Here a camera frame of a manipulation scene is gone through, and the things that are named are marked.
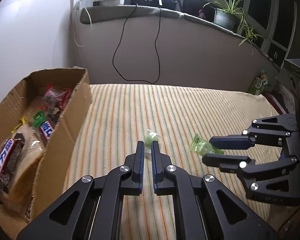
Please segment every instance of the black cable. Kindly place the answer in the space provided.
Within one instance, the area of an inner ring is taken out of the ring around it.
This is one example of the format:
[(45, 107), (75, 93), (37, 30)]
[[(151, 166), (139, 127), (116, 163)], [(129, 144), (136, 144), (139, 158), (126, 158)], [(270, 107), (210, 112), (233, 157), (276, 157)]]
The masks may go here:
[(117, 53), (117, 50), (121, 44), (121, 40), (122, 40), (122, 36), (123, 36), (123, 32), (124, 32), (124, 27), (126, 25), (126, 22), (129, 20), (129, 18), (133, 15), (133, 13), (136, 11), (138, 7), (138, 4), (136, 4), (136, 7), (134, 8), (134, 10), (132, 11), (132, 13), (127, 17), (127, 19), (125, 20), (124, 24), (123, 24), (123, 28), (122, 28), (122, 33), (121, 33), (121, 37), (120, 37), (120, 41), (119, 41), (119, 44), (117, 46), (117, 48), (115, 49), (115, 52), (113, 54), (113, 57), (112, 57), (112, 65), (114, 67), (114, 69), (117, 71), (117, 73), (125, 80), (125, 81), (128, 81), (128, 82), (146, 82), (146, 83), (149, 83), (149, 84), (155, 84), (159, 78), (160, 78), (160, 59), (159, 59), (159, 55), (158, 55), (158, 51), (157, 51), (157, 39), (158, 39), (158, 36), (159, 36), (159, 32), (160, 32), (160, 25), (161, 25), (161, 8), (160, 8), (160, 13), (159, 13), (159, 28), (158, 28), (158, 33), (157, 33), (157, 37), (155, 38), (155, 42), (154, 42), (154, 48), (155, 48), (155, 52), (157, 53), (157, 57), (158, 57), (158, 67), (159, 67), (159, 73), (158, 73), (158, 78), (155, 82), (149, 82), (147, 80), (129, 80), (129, 79), (126, 79), (124, 78), (120, 72), (117, 70), (117, 68), (114, 66), (114, 57), (115, 57), (115, 54)]
[(297, 212), (300, 210), (300, 206), (292, 213), (292, 215), (290, 215), (289, 217), (288, 217), (288, 219), (287, 220), (285, 220), (285, 222), (279, 227), (279, 229), (277, 230), (277, 233), (279, 233), (280, 232), (280, 230), (283, 228), (283, 226), (295, 215), (295, 214), (297, 214)]

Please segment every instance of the plant pot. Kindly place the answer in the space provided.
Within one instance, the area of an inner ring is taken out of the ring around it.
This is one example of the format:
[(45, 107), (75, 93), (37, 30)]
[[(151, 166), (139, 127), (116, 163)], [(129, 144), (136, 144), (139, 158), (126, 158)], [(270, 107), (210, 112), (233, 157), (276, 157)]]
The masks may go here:
[(240, 22), (239, 18), (234, 14), (220, 12), (220, 9), (215, 9), (215, 14), (214, 14), (215, 24), (236, 33), (239, 26), (239, 22)]

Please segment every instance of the snack package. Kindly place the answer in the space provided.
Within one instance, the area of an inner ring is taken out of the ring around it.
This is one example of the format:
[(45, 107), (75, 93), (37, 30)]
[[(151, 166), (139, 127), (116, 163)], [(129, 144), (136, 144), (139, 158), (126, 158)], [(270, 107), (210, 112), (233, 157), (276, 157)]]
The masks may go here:
[(217, 149), (211, 143), (201, 138), (198, 134), (196, 134), (192, 139), (192, 142), (190, 144), (190, 151), (195, 152), (201, 156), (207, 153), (215, 153), (215, 154), (225, 153), (223, 150)]
[(251, 84), (248, 93), (254, 96), (261, 95), (266, 85), (269, 85), (269, 79), (267, 73), (264, 70), (261, 70), (259, 75), (256, 76), (253, 83)]
[(46, 146), (48, 143), (48, 139), (50, 138), (54, 130), (55, 124), (49, 117), (45, 116), (42, 110), (37, 112), (34, 115), (33, 119), (33, 127), (35, 128), (37, 134), (40, 136), (41, 140)]
[(23, 117), (21, 117), (21, 119), (20, 119), (18, 125), (11, 131), (11, 133), (14, 133), (16, 130), (18, 130), (18, 128), (19, 128), (21, 125), (23, 125), (23, 124), (25, 124), (25, 123), (26, 123), (26, 117), (23, 116)]
[(61, 111), (60, 111), (60, 109), (57, 108), (57, 107), (53, 110), (52, 113), (48, 113), (48, 112), (47, 112), (47, 116), (49, 117), (49, 119), (50, 119), (51, 121), (53, 121), (53, 123), (54, 123), (55, 125), (58, 123), (60, 114), (61, 114)]
[(44, 105), (48, 111), (48, 114), (53, 115), (55, 108), (63, 111), (63, 109), (66, 107), (69, 96), (70, 89), (63, 89), (48, 85), (48, 89), (43, 96)]
[(31, 202), (32, 185), (43, 152), (43, 143), (27, 123), (0, 146), (0, 200), (22, 216)]
[(151, 130), (147, 129), (147, 134), (146, 134), (143, 142), (145, 143), (146, 146), (151, 146), (151, 143), (153, 141), (158, 140), (158, 136), (160, 136), (160, 135), (158, 133), (156, 133), (155, 131), (151, 131)]

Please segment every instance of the striped bedspread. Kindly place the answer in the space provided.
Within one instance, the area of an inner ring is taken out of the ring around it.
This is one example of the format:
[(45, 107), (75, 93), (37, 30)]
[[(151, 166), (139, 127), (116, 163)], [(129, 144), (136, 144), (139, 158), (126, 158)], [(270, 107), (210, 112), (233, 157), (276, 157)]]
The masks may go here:
[[(235, 174), (205, 166), (200, 156), (189, 152), (198, 133), (212, 136), (241, 134), (252, 119), (277, 115), (263, 96), (243, 92), (159, 85), (91, 85), (93, 102), (77, 138), (64, 190), (84, 175), (100, 177), (123, 164), (136, 150), (146, 129), (156, 131), (162, 153), (189, 174), (213, 174), (272, 227), (278, 229), (294, 210), (247, 200)], [(150, 149), (146, 149), (143, 193), (125, 196), (121, 239), (176, 239), (171, 196), (153, 191)], [(256, 145), (247, 151), (226, 154), (248, 155), (256, 163), (278, 160), (280, 149)]]

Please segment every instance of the bread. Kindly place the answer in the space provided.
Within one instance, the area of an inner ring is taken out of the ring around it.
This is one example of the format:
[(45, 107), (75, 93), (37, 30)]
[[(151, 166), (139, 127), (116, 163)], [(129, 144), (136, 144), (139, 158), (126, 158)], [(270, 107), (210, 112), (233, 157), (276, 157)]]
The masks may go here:
[(26, 118), (26, 122), (32, 123), (33, 122), (33, 116), (41, 110), (41, 108), (44, 106), (44, 101), (42, 100), (42, 97), (37, 96), (32, 100), (28, 108), (24, 111), (23, 115)]
[(25, 145), (18, 156), (8, 193), (2, 192), (0, 197), (6, 207), (24, 215), (31, 202), (32, 185), (44, 145), (28, 124), (21, 125), (15, 133), (23, 134)]

